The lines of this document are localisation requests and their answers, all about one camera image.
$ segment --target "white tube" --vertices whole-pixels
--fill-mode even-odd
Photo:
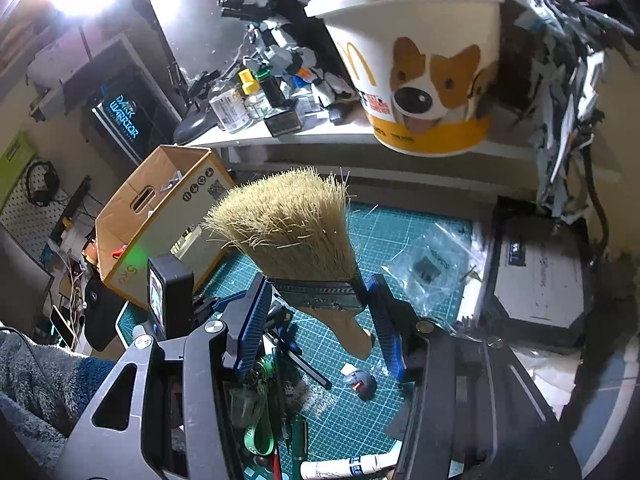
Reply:
[[[399,456],[400,450],[398,449],[389,453],[355,456],[341,460],[303,462],[300,464],[300,476],[305,480],[314,480],[368,475],[395,466]]]

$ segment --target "brush ferrule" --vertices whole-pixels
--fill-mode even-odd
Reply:
[[[343,282],[302,282],[268,278],[289,306],[330,308],[362,312],[367,306],[367,289],[360,271]]]

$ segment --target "white bucket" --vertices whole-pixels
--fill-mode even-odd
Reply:
[[[466,152],[486,138],[478,101],[497,72],[503,0],[311,0],[376,138],[402,153]]]

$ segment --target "white pegboard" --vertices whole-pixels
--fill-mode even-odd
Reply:
[[[27,168],[34,162],[41,159],[34,159]],[[16,183],[14,190],[4,204],[0,212],[0,223],[11,234],[27,253],[36,261],[39,261],[49,235],[58,223],[58,219],[65,210],[68,195],[58,190],[54,199],[58,202],[51,202],[47,207],[38,207],[27,200],[27,189],[24,183],[22,172],[20,179]],[[44,188],[44,174],[46,168],[39,166],[31,171],[30,186],[32,192]]]

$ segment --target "paint brush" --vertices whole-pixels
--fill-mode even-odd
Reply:
[[[282,298],[324,323],[358,359],[370,333],[355,319],[367,291],[346,225],[346,184],[313,168],[286,171],[229,190],[203,227],[227,238],[262,270]]]

